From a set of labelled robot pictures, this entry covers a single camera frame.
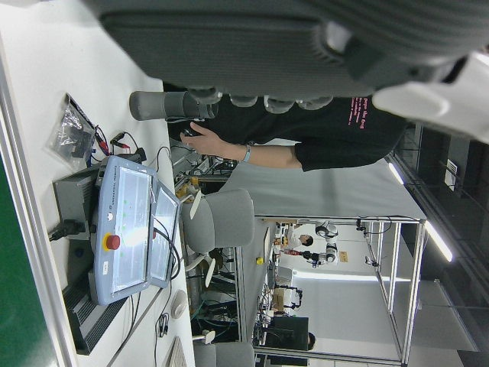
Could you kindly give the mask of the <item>person's bare hand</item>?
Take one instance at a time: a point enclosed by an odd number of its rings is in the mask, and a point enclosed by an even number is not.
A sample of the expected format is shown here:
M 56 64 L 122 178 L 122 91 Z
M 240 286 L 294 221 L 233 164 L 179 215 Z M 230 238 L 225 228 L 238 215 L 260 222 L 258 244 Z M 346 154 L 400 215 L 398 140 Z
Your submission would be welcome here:
M 224 157 L 226 142 L 223 141 L 215 132 L 204 128 L 195 122 L 190 123 L 190 128 L 197 132 L 196 136 L 187 136 L 180 133 L 180 140 L 185 145 L 189 145 L 200 154 Z

